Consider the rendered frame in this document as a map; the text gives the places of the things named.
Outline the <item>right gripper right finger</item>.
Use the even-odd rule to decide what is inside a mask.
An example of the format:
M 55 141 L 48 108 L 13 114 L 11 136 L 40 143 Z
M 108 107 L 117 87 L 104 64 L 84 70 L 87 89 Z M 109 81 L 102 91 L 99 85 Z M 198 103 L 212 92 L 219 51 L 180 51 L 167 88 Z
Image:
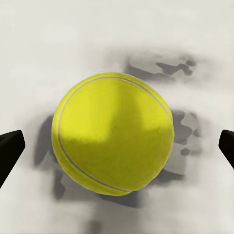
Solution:
M 234 169 L 234 132 L 222 130 L 218 146 Z

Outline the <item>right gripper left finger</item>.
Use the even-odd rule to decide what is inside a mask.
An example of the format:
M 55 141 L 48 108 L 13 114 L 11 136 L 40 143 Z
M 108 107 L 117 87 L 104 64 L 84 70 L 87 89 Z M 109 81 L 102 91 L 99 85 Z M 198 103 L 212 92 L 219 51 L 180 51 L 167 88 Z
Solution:
M 25 149 L 22 130 L 0 135 L 0 188 Z

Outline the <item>tennis ball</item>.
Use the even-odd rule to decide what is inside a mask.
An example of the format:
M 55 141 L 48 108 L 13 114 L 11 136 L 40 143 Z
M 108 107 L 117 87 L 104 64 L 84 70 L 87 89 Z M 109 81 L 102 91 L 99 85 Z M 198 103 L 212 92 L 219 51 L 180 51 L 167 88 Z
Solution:
M 63 97 L 51 143 L 62 169 L 102 195 L 146 187 L 164 167 L 175 133 L 161 95 L 134 76 L 108 72 L 86 78 Z

